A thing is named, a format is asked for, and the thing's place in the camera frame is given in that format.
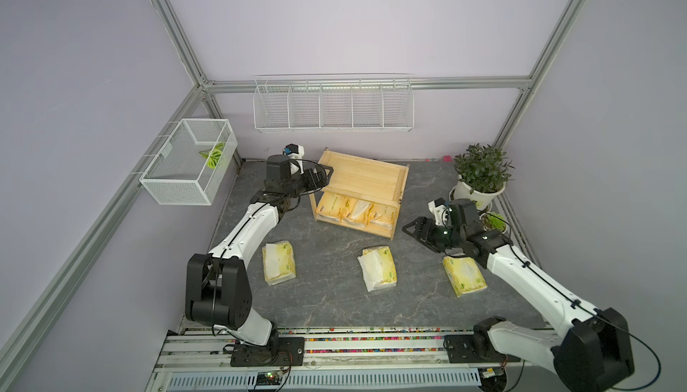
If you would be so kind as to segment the green tissue pack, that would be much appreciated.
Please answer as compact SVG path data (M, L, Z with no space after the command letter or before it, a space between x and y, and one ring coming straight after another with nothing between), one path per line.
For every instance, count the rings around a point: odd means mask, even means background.
M474 259L445 256L442 265L457 297L488 288L481 268Z
M396 287L395 261L388 245L363 249L358 262L368 292Z
M263 272L270 286L296 278L293 246L288 241L266 244L262 248Z

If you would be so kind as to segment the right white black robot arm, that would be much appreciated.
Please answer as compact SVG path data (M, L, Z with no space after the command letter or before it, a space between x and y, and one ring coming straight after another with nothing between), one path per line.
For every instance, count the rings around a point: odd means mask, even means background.
M545 332L488 318L473 328L475 354L534 363L571 391L621 390L621 382L635 373L632 343L638 340L621 313L581 299L532 263L509 236L485 229L474 201L438 199L429 210L431 217L404 225L404 234L432 252L475 261L517 291L552 328Z

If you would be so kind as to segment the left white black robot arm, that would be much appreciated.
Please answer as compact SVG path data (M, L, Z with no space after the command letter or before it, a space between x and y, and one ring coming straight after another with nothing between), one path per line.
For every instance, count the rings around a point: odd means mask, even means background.
M331 166L294 153L269 157L263 188L250 199L238 224L208 253L189 259L185 318L226 330L245 345L274 348L277 329L252 308L247 267L267 234L293 209L291 200L323 190L333 174Z

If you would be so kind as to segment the aluminium rail frame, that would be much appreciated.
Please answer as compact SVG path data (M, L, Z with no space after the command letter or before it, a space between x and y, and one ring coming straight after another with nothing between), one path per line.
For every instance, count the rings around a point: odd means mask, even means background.
M262 367L234 367L234 340L189 328L166 338L148 391L563 391L558 377L534 363L461 363L445 349L457 329L281 329L302 340Z

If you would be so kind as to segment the orange tissue pack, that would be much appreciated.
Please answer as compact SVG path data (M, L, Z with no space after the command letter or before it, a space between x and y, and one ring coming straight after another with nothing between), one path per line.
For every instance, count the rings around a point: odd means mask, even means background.
M350 198L338 193L323 193L316 214L320 218L327 220L340 221L349 210Z
M368 215L368 223L375 227L391 230L395 227L397 208L385 204L373 204Z
M343 221L363 229L368 226L370 210L373 207L372 202L365 200L356 200L350 210L343 216Z

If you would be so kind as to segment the green leaf in basket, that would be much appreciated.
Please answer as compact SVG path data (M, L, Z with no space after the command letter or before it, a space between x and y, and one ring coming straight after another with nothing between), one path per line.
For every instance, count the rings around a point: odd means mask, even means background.
M206 161L206 166L215 170L224 157L225 143L218 143L212 149L199 152L200 156Z

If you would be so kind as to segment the small potted succulent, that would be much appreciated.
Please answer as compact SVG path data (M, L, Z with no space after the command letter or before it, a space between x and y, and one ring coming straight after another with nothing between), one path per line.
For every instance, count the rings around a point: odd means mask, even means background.
M481 223L486 231L496 230L503 234L507 234L510 228L506 218L497 212L483 212L481 214Z

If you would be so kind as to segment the large potted green plant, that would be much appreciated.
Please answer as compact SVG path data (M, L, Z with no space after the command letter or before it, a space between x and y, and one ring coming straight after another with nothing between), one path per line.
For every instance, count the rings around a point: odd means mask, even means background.
M513 165L502 149L476 143L454 157L454 168L458 183L450 198L471 200L479 211L485 211L505 191Z

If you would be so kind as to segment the wooden two-tier shelf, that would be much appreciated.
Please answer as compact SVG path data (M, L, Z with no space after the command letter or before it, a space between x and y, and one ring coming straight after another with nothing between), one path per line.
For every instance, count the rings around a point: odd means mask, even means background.
M391 230L375 227L370 224L361 229L344 222L343 218L340 221L320 218L316 214L320 199L315 195L311 195L310 201L314 219L348 227L349 229L358 229L362 232L392 240L395 236L409 168L405 165L366 159L334 152L329 149L325 150L320 157L320 164L331 166L334 169L330 183L325 187L322 195L325 192L332 192L349 197L349 210L356 200L394 206L397 208L397 217L395 227Z

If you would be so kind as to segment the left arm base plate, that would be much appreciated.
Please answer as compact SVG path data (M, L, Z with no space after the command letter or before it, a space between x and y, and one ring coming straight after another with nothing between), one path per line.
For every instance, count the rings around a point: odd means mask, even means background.
M266 347L238 344L233 346L232 367L302 366L305 356L305 339L279 337Z

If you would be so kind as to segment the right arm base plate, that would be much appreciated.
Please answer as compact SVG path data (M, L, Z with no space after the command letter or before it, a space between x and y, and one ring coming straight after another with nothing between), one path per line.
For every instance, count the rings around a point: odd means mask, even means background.
M481 333L446 335L443 343L449 363L519 363L520 358L499 353Z

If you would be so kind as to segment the white mesh wall basket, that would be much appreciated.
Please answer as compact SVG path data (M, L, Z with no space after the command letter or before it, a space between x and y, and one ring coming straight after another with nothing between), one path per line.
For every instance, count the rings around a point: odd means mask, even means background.
M225 143L224 157L215 170L199 152ZM213 204L237 147L226 119L184 118L153 155L140 183L160 205L210 206Z

